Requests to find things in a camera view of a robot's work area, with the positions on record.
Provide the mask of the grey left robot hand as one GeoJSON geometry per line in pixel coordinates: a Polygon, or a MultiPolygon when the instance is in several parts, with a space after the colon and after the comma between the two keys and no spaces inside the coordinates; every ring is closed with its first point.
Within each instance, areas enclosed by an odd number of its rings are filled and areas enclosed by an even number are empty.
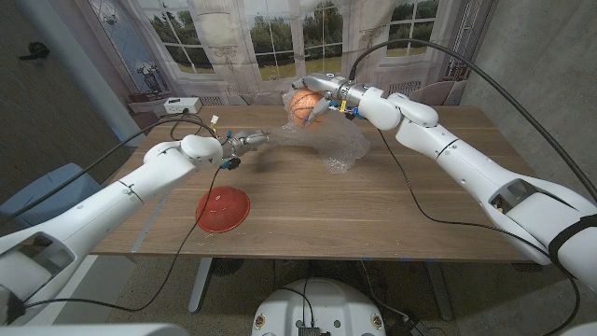
{"type": "Polygon", "coordinates": [[[241,131],[234,135],[220,138],[223,159],[240,158],[249,151],[258,150],[269,141],[270,133],[265,130],[241,131]]]}

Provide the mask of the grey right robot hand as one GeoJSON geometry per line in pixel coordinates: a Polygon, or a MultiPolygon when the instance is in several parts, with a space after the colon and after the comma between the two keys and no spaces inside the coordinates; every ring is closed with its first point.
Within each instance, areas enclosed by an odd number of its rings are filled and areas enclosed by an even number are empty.
{"type": "Polygon", "coordinates": [[[358,107],[368,90],[352,80],[332,73],[313,73],[292,83],[301,96],[291,100],[291,113],[298,125],[309,127],[328,110],[344,111],[346,106],[358,107]]]}

